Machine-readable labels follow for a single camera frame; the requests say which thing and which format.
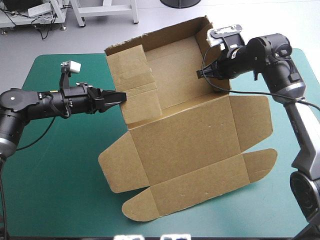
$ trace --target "cardboard box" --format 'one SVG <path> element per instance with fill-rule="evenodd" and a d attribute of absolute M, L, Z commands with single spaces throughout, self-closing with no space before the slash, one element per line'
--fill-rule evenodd
<path fill-rule="evenodd" d="M 115 193 L 149 187 L 123 213 L 150 221 L 256 182 L 277 152 L 243 153 L 272 133 L 268 99 L 214 92 L 198 79 L 212 25 L 206 17 L 105 50 L 128 132 L 99 156 Z M 220 54 L 214 48 L 212 61 Z M 224 88 L 229 81 L 216 81 Z"/>

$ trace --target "green tabletop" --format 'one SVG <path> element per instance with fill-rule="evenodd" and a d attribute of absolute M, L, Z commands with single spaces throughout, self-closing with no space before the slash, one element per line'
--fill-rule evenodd
<path fill-rule="evenodd" d="M 293 59 L 307 84 L 307 99 L 320 104 L 320 86 L 301 50 Z M 113 90 L 104 54 L 42 55 L 35 61 L 24 90 L 59 88 L 60 63 L 82 64 L 71 85 L 88 82 Z M 262 77 L 247 73 L 231 81 L 235 90 L 265 91 Z M 103 114 L 57 118 L 36 145 L 17 152 L 4 166 L 8 230 L 12 236 L 88 236 L 142 234 L 156 237 L 190 233 L 195 237 L 292 237 L 306 224 L 289 185 L 291 163 L 299 151 L 283 107 L 271 98 L 273 134 L 249 151 L 274 148 L 278 159 L 264 179 L 186 210 L 150 222 L 126 218 L 122 204 L 141 192 L 111 192 L 98 164 L 99 154 L 127 131 L 119 106 Z M 50 119 L 32 121 L 20 147 L 47 128 Z"/>

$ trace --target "black cable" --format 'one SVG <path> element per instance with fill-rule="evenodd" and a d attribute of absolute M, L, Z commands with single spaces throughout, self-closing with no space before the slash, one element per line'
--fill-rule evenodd
<path fill-rule="evenodd" d="M 40 33 L 42 40 L 45 40 L 45 39 L 48 37 L 49 32 L 50 32 L 50 30 L 52 29 L 53 24 L 56 22 L 56 19 L 57 19 L 57 14 L 54 14 L 54 17 L 53 17 L 53 19 L 51 20 L 50 25 L 47 27 L 47 31 L 46 31 L 46 35 L 45 35 L 45 36 L 43 36 L 43 32 L 42 32 L 40 29 L 37 29 L 37 28 L 36 28 L 36 30 Z"/>
<path fill-rule="evenodd" d="M 20 150 L 27 149 L 27 148 L 31 147 L 32 145 L 36 144 L 38 141 L 40 141 L 40 140 L 47 134 L 47 132 L 49 131 L 49 129 L 52 127 L 52 125 L 54 124 L 55 120 L 56 120 L 56 117 L 54 117 L 54 118 L 51 120 L 49 126 L 48 126 L 47 129 L 44 131 L 44 133 L 43 133 L 40 137 L 38 137 L 35 141 L 33 141 L 32 143 L 30 143 L 30 144 L 28 144 L 28 145 L 26 145 L 26 146 L 24 146 L 24 147 L 17 148 L 16 150 L 17 150 L 17 151 L 20 151 Z"/>
<path fill-rule="evenodd" d="M 7 226 L 7 209 L 6 209 L 6 200 L 5 200 L 5 191 L 4 186 L 2 184 L 2 172 L 5 165 L 5 160 L 0 156 L 0 192 L 1 192 L 1 204 L 2 204 L 2 214 L 3 214 L 3 240 L 7 240 L 7 232 L 8 232 L 8 226 Z"/>
<path fill-rule="evenodd" d="M 8 16 L 8 14 L 6 13 L 5 10 L 3 10 L 2 8 L 0 8 L 0 10 L 7 16 L 7 18 L 13 23 L 13 25 L 16 27 L 17 24 L 15 24 L 15 22 L 11 19 L 11 17 Z"/>
<path fill-rule="evenodd" d="M 313 103 L 310 103 L 310 102 L 307 102 L 307 101 L 304 101 L 304 100 L 297 100 L 295 99 L 294 97 L 289 97 L 289 96 L 285 96 L 285 95 L 281 95 L 281 94 L 276 94 L 276 93 L 270 93 L 270 92 L 263 92 L 263 91 L 236 91 L 236 90 L 230 90 L 230 89 L 225 89 L 225 88 L 222 88 L 222 87 L 219 87 L 215 84 L 213 84 L 209 79 L 208 79 L 208 76 L 204 73 L 204 70 L 205 70 L 205 61 L 206 61 L 206 58 L 207 58 L 207 53 L 209 52 L 210 49 L 212 49 L 213 47 L 215 46 L 211 46 L 209 47 L 205 53 L 204 53 L 204 56 L 203 56 L 203 59 L 202 59 L 202 66 L 201 66 L 201 70 L 202 70 L 202 74 L 203 74 L 203 77 L 204 79 L 206 80 L 206 82 L 213 88 L 216 88 L 216 89 L 219 89 L 223 92 L 227 92 L 227 93 L 234 93 L 234 94 L 257 94 L 257 95 L 268 95 L 268 96 L 273 96 L 273 97 L 279 97 L 279 98 L 283 98 L 283 99 L 289 99 L 289 100 L 292 100 L 293 103 L 300 103 L 300 104 L 304 104 L 304 105 L 308 105 L 308 106 L 311 106 L 311 107 L 314 107 L 316 108 L 317 110 L 320 111 L 320 107 L 313 104 Z"/>

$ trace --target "gray floor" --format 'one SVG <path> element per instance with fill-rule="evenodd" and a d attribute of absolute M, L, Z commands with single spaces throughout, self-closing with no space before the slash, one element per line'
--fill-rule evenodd
<path fill-rule="evenodd" d="M 82 0 L 84 5 L 101 1 Z M 115 0 L 116 4 L 126 0 Z M 130 15 L 91 17 L 79 28 L 72 9 L 67 13 L 67 31 L 49 33 L 46 40 L 33 28 L 0 35 L 0 93 L 20 88 L 34 59 L 43 54 L 103 53 L 104 49 L 143 33 L 154 31 L 191 18 L 208 15 L 216 27 L 238 23 L 243 38 L 282 33 L 294 48 L 302 49 L 320 79 L 320 0 L 202 0 L 187 9 L 169 8 L 159 0 L 137 0 L 139 24 Z"/>

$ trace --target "black robotic arm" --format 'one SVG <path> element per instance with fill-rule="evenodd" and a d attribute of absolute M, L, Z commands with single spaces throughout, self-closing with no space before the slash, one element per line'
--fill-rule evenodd
<path fill-rule="evenodd" d="M 309 225 L 295 239 L 319 239 L 320 123 L 308 105 L 318 110 L 319 107 L 305 100 L 306 85 L 290 57 L 292 47 L 285 36 L 276 33 L 255 37 L 245 45 L 241 30 L 240 25 L 233 25 L 208 31 L 207 41 L 211 48 L 223 45 L 224 50 L 217 60 L 207 66 L 202 65 L 197 75 L 222 91 L 266 94 L 223 89 L 208 79 L 233 79 L 253 71 L 254 80 L 258 80 L 258 74 L 262 74 L 270 91 L 267 95 L 283 104 L 300 146 L 300 152 L 292 163 L 298 171 L 291 174 L 290 186 Z"/>
<path fill-rule="evenodd" d="M 94 114 L 127 100 L 126 93 L 102 90 L 87 82 L 70 86 L 71 73 L 79 73 L 74 61 L 61 64 L 59 90 L 36 92 L 12 88 L 0 95 L 0 157 L 13 155 L 25 126 L 35 119 L 69 118 L 72 114 Z"/>

